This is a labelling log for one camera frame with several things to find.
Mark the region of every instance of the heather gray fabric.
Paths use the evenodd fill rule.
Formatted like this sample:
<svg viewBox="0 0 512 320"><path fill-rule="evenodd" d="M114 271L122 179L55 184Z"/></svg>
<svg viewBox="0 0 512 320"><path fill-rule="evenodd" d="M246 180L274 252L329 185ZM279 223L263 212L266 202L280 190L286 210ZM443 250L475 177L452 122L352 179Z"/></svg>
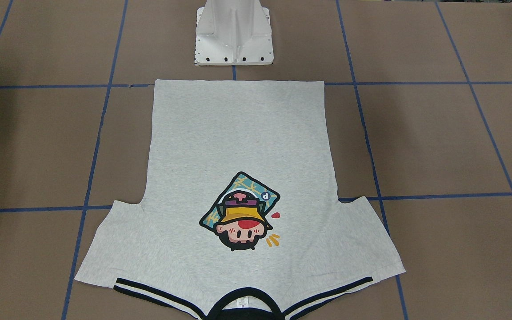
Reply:
<svg viewBox="0 0 512 320"><path fill-rule="evenodd" d="M114 202L75 279L144 294L196 318L225 294L252 287L282 312L291 307L291 318L404 272L366 198L337 199L323 89L323 82L157 80L144 198ZM225 245L242 237L254 249ZM336 290L366 277L372 281ZM249 304L270 310L258 299Z"/></svg>

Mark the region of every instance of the yellow hat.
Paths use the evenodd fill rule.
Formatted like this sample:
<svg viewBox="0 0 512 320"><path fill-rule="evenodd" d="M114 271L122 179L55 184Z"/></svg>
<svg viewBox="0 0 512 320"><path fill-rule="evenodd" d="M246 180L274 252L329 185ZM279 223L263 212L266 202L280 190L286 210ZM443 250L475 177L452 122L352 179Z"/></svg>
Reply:
<svg viewBox="0 0 512 320"><path fill-rule="evenodd" d="M256 207L229 207L225 209L225 216L222 218L221 223L226 223L231 220L237 219L252 219L262 221L262 215L258 212Z"/></svg>

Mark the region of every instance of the cartoon face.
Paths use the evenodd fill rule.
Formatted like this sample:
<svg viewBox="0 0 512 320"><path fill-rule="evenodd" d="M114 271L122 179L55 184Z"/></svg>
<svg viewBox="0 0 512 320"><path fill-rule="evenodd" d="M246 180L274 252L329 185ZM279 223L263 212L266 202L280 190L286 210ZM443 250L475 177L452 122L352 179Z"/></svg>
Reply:
<svg viewBox="0 0 512 320"><path fill-rule="evenodd" d="M231 243L254 243L256 237L262 238L266 235L266 228L260 221L246 219L218 224L216 232L226 232Z"/></svg>

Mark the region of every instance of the metal base plate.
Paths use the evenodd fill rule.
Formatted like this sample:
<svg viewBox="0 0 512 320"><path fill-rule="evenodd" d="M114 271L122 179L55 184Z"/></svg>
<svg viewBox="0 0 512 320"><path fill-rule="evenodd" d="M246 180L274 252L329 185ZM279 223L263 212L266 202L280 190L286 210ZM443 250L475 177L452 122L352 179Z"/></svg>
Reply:
<svg viewBox="0 0 512 320"><path fill-rule="evenodd" d="M203 8L197 10L197 24ZM262 8L266 20L270 23L270 10ZM265 65L274 61L272 37L257 37L248 41L240 48L238 57L234 56L234 48L209 36L197 36L195 45L195 65Z"/></svg>

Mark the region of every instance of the black stripe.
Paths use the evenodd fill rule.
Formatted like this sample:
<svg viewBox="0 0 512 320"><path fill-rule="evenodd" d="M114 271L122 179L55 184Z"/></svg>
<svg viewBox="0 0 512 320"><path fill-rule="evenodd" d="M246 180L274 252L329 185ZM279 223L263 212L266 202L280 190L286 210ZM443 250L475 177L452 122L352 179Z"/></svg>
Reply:
<svg viewBox="0 0 512 320"><path fill-rule="evenodd" d="M365 284L365 283L371 282L371 281L372 281L372 277L362 278L361 280L357 280L351 284L344 285L337 289L329 290L327 292L316 294L315 296L311 296L307 299L301 300L300 302L297 302L297 304L294 304L293 306L287 308L286 311L284 311L284 316L287 316L288 314L292 313L297 308L301 308L301 307L305 306L306 304L310 304L311 302L313 302L315 300L327 298L328 296L334 296L336 294L345 292L347 290L353 289L357 286L360 286L362 284Z"/></svg>
<svg viewBox="0 0 512 320"><path fill-rule="evenodd" d="M122 288L120 286L114 286L114 290L116 290L117 292L123 293L123 294L127 294L128 296L133 296L134 298L139 298L139 299L142 299L142 300L153 302L154 304L159 304L160 306L177 309L174 306L172 306L171 304L166 304L165 302L163 302L161 300L157 300L157 299L152 298L150 296L147 296L145 294L137 293L137 292L128 290L126 288Z"/></svg>
<svg viewBox="0 0 512 320"><path fill-rule="evenodd" d="M297 314L293 315L290 319L291 320L299 319L299 318L305 316L306 314L312 312L313 310L317 310L317 309L325 306L326 304L328 304L329 302L331 302L331 301L333 301L333 300L335 300L337 298L339 298L339 297L336 297L336 298L333 298L333 299L329 299L329 300L325 300L325 301L323 301L323 302L321 302L319 304L314 304L313 306L311 306L309 308L305 308L305 309L301 310L300 312L298 312Z"/></svg>
<svg viewBox="0 0 512 320"><path fill-rule="evenodd" d="M162 290L155 289L155 288L153 288L151 286L148 286L148 285L145 285L145 284L140 284L139 282L134 282L134 281L130 281L130 280L127 280L127 279L122 279L122 278L118 278L116 280L116 283L121 284L121 285L131 286L131 287L136 288L136 289L141 289L141 290L144 290L144 291L156 294L158 296L162 296L163 298L165 298L167 300L172 300L173 302L175 302L177 304L180 304L182 306L190 308L191 310L193 310L193 312L195 312L197 315L199 315L201 317L201 319L204 319L206 317L205 314L203 313L203 311L201 311L201 309L199 307L195 306L191 302L189 302L187 300L184 300L184 299L181 299L181 298L179 298L177 296L173 296L172 294L169 294L167 292L163 292Z"/></svg>

